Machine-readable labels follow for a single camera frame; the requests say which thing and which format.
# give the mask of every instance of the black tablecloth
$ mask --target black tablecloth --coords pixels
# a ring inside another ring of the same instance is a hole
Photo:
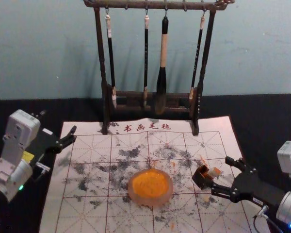
[[[8,116],[17,109],[48,113],[41,119],[44,128],[60,135],[64,121],[102,121],[102,101],[67,100],[0,100],[0,153]],[[229,115],[246,161],[256,167],[260,177],[285,191],[291,191],[291,180],[283,175],[277,151],[291,140],[291,94],[209,96],[203,97],[201,118]],[[117,114],[112,120],[134,120],[152,117],[151,113]],[[164,114],[160,118],[188,119],[187,114]],[[46,159],[53,165],[54,156]],[[50,175],[39,183],[27,183],[13,201],[0,211],[0,232],[38,232]]]

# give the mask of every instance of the yellow label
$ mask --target yellow label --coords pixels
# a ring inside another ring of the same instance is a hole
[[[25,151],[23,153],[23,160],[25,160],[27,163],[30,163],[30,161],[34,158],[34,155]]]
[[[167,192],[168,182],[162,173],[150,169],[133,179],[132,188],[142,198],[158,198]]]

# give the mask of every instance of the teal wall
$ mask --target teal wall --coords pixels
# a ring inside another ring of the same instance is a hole
[[[155,91],[164,11],[148,14],[148,88]],[[117,89],[142,90],[145,11],[110,9],[110,16]],[[168,11],[170,92],[190,89],[200,17]],[[96,42],[94,11],[81,0],[0,0],[0,99],[101,97]],[[291,93],[291,0],[236,0],[217,12],[204,84],[205,95]]]

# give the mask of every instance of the calligraphy brush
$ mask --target calligraphy brush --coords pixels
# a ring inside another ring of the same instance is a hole
[[[149,30],[149,16],[145,16],[145,81],[144,81],[144,107],[146,106],[147,98],[147,47],[148,47],[148,30]]]
[[[190,91],[190,96],[189,96],[190,100],[193,99],[193,93],[194,93],[194,83],[195,83],[197,62],[198,62],[198,56],[199,56],[200,42],[202,40],[202,34],[203,34],[203,28],[204,28],[204,22],[205,22],[204,14],[205,13],[203,12],[203,16],[200,19],[200,27],[199,27],[199,35],[198,35],[195,63],[194,63],[194,69],[193,69],[192,85],[191,85],[191,91]]]
[[[106,15],[106,24],[107,24],[109,59],[110,59],[110,69],[111,69],[112,102],[113,102],[114,108],[116,108],[116,89],[115,89],[115,78],[114,78],[113,50],[112,50],[111,17],[109,14]]]
[[[167,56],[168,18],[162,20],[161,66],[156,84],[155,113],[160,115],[166,106],[166,56]]]

